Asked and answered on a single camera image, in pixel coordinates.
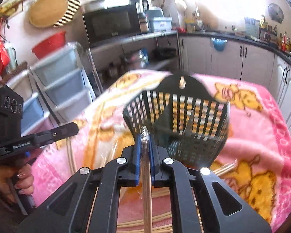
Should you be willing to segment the person's left hand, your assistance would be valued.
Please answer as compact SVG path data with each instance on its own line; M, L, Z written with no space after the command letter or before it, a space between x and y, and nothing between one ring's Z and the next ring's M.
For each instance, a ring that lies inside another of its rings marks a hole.
M35 187L31 166L26 163L21 168L0 166L0 192L9 203L16 203L13 191L21 195L32 195Z

